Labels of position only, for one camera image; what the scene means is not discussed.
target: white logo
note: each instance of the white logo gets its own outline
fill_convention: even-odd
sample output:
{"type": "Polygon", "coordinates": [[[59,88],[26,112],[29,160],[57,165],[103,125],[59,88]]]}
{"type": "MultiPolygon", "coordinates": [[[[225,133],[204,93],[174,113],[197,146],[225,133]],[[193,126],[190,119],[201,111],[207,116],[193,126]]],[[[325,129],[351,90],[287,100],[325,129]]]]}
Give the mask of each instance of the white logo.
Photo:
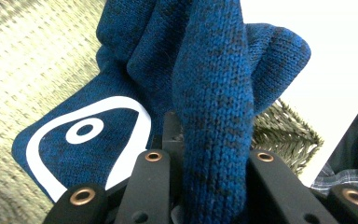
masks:
{"type": "MultiPolygon", "coordinates": [[[[60,125],[118,108],[132,109],[137,111],[139,114],[130,140],[124,147],[107,178],[105,188],[110,189],[131,175],[136,158],[140,153],[145,151],[147,140],[150,135],[151,119],[141,104],[125,96],[109,97],[51,120],[49,123],[37,130],[37,132],[32,136],[26,149],[28,165],[37,181],[46,189],[48,195],[54,202],[57,202],[66,192],[66,187],[42,162],[39,155],[40,141],[48,132],[60,125]]],[[[83,119],[68,130],[65,138],[70,144],[82,144],[97,136],[102,130],[103,121],[100,119],[83,119]],[[91,125],[91,131],[83,135],[78,135],[77,131],[87,125],[91,125]]]]}

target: glove finger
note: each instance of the glove finger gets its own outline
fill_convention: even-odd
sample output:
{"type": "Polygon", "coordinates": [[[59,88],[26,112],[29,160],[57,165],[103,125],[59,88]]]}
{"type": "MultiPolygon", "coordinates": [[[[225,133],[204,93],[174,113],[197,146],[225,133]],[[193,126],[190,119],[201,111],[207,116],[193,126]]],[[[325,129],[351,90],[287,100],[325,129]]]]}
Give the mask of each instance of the glove finger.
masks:
{"type": "Polygon", "coordinates": [[[109,49],[110,59],[127,63],[145,31],[155,4],[156,0],[106,2],[97,27],[97,37],[104,48],[109,49]]]}
{"type": "Polygon", "coordinates": [[[255,97],[255,114],[272,105],[310,59],[299,35],[265,23],[245,24],[255,97]]]}
{"type": "Polygon", "coordinates": [[[127,69],[145,92],[171,93],[171,73],[182,43],[191,2],[158,0],[127,69]]]}
{"type": "Polygon", "coordinates": [[[185,223],[231,223],[245,206],[253,120],[239,1],[195,1],[172,77],[185,131],[185,223]]]}

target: knitted glove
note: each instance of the knitted glove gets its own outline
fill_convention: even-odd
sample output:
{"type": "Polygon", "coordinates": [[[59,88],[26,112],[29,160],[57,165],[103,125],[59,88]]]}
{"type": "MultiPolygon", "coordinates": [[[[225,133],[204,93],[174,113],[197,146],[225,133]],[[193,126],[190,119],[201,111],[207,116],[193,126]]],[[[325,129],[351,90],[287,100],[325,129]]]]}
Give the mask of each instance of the knitted glove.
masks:
{"type": "Polygon", "coordinates": [[[100,74],[16,137],[13,157],[56,202],[73,185],[107,189],[175,109],[185,130],[186,223],[228,223],[246,202],[253,117],[310,57],[296,34],[242,22],[239,0],[108,1],[100,74]]]}

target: blue yarn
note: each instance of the blue yarn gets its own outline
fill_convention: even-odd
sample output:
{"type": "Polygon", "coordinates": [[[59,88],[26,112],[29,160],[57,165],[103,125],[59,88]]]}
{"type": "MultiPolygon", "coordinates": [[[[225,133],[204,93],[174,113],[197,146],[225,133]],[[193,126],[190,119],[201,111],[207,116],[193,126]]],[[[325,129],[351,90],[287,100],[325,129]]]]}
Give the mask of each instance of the blue yarn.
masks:
{"type": "MultiPolygon", "coordinates": [[[[142,105],[151,118],[144,148],[162,133],[167,111],[175,109],[180,117],[186,223],[241,219],[253,118],[306,65],[307,43],[285,28],[243,24],[239,0],[107,1],[97,37],[102,43],[100,74],[19,133],[12,149],[16,162],[53,199],[27,160],[30,140],[56,118],[124,96],[142,105]]],[[[64,123],[40,138],[40,158],[66,188],[85,182],[105,185],[140,116],[118,108],[64,123]],[[74,144],[67,134],[84,120],[100,120],[103,128],[74,144]]],[[[87,135],[97,126],[83,126],[77,134],[87,135]]]]}

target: white surface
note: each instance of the white surface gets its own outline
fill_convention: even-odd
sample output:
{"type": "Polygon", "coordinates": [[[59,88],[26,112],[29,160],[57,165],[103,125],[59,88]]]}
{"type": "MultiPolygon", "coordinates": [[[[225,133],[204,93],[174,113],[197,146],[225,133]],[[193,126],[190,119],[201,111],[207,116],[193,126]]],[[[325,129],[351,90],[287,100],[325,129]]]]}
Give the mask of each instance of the white surface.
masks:
{"type": "Polygon", "coordinates": [[[286,27],[310,45],[310,62],[282,95],[324,139],[299,177],[310,186],[358,113],[358,1],[241,0],[246,23],[286,27]]]}

